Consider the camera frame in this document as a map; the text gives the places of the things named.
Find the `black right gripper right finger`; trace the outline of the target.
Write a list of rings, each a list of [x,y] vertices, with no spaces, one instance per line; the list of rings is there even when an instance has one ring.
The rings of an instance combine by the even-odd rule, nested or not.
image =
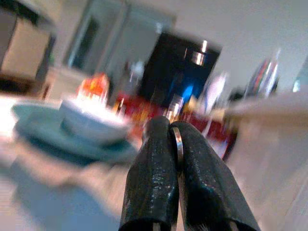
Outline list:
[[[174,122],[180,132],[180,207],[187,231],[258,231],[259,225],[232,172],[191,124]]]

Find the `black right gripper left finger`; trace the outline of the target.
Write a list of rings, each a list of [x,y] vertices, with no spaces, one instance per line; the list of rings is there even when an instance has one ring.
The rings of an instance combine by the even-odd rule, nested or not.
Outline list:
[[[126,180],[121,231],[173,231],[179,207],[179,185],[169,120],[148,121],[142,146]]]

